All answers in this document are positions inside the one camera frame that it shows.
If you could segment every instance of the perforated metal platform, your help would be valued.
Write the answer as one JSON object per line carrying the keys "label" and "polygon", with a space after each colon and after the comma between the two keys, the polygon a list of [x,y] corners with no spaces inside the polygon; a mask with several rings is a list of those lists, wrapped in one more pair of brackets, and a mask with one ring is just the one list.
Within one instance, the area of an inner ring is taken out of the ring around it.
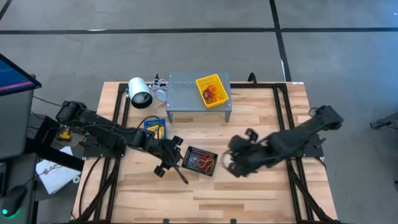
{"label": "perforated metal platform", "polygon": [[170,72],[169,86],[167,94],[166,112],[169,121],[173,121],[173,112],[175,111],[224,111],[225,121],[229,121],[232,112],[231,104],[231,86],[229,84],[229,73],[216,73],[220,77],[221,82],[229,96],[227,102],[222,105],[206,108],[198,91],[195,80],[214,72]]}

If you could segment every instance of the green light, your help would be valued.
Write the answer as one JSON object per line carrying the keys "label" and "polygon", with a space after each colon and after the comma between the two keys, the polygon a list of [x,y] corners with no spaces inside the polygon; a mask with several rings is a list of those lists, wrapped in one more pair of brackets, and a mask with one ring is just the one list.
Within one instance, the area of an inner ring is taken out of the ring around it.
{"label": "green light", "polygon": [[[11,215],[10,217],[5,217],[6,219],[8,219],[8,220],[12,220],[12,219],[15,219],[15,218],[17,218],[17,217],[19,217],[19,215],[21,214],[21,208],[20,209],[18,209],[18,211],[15,213],[15,214],[13,214],[13,215]],[[6,211],[7,213],[8,213],[8,211],[6,210],[6,209],[3,209],[2,210],[2,213],[4,214],[4,211]]]}

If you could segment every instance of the black floor line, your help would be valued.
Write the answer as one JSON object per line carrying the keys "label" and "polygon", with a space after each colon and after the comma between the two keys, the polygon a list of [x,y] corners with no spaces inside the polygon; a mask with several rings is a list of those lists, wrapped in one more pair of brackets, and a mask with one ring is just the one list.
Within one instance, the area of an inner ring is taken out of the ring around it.
{"label": "black floor line", "polygon": [[278,42],[278,48],[279,48],[279,57],[282,61],[285,81],[291,82],[292,76],[290,75],[289,64],[287,63],[285,44],[284,44],[284,39],[283,39],[282,33],[281,33],[276,4],[275,4],[274,0],[269,0],[269,4],[271,6],[272,19],[274,20],[276,40]]}
{"label": "black floor line", "polygon": [[191,34],[191,33],[259,33],[275,32],[265,27],[215,27],[171,29],[93,29],[93,30],[0,30],[0,34]]}
{"label": "black floor line", "polygon": [[10,6],[11,2],[12,2],[12,0],[7,0],[6,3],[4,4],[4,6],[2,7],[2,9],[0,11],[0,20],[2,19],[2,17],[7,12],[7,9]]}
{"label": "black floor line", "polygon": [[398,32],[398,27],[281,28],[281,32]]}

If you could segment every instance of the yellow plastic basket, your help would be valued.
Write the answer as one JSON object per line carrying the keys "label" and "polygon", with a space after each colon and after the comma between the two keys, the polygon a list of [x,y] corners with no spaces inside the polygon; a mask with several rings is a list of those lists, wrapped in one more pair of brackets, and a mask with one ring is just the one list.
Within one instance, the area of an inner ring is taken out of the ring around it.
{"label": "yellow plastic basket", "polygon": [[[228,95],[226,94],[224,86],[217,74],[209,75],[207,77],[197,79],[197,85],[198,85],[200,96],[207,108],[212,108],[212,107],[215,107],[218,105],[222,105],[223,103],[225,103],[228,100]],[[210,85],[214,86],[217,89],[215,96],[219,100],[216,100],[214,103],[206,102],[205,98],[203,97],[203,92]]]}

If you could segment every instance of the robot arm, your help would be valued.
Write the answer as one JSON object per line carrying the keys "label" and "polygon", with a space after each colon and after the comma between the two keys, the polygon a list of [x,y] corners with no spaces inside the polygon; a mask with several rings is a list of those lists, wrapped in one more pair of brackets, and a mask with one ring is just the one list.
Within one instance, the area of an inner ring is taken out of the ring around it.
{"label": "robot arm", "polygon": [[154,133],[142,128],[125,128],[114,123],[94,111],[87,109],[84,103],[64,101],[61,110],[56,115],[59,123],[79,128],[94,136],[98,144],[113,151],[120,151],[129,146],[132,149],[149,153],[159,158],[162,163],[155,168],[155,174],[163,177],[164,169],[178,167],[180,148],[183,139],[174,136],[170,139],[155,139]]}
{"label": "robot arm", "polygon": [[272,167],[303,150],[317,132],[337,130],[342,122],[343,118],[331,106],[321,106],[311,119],[296,128],[272,133],[260,141],[257,133],[248,129],[249,139],[235,135],[230,140],[227,153],[232,162],[227,169],[236,177],[246,177],[261,166]]}

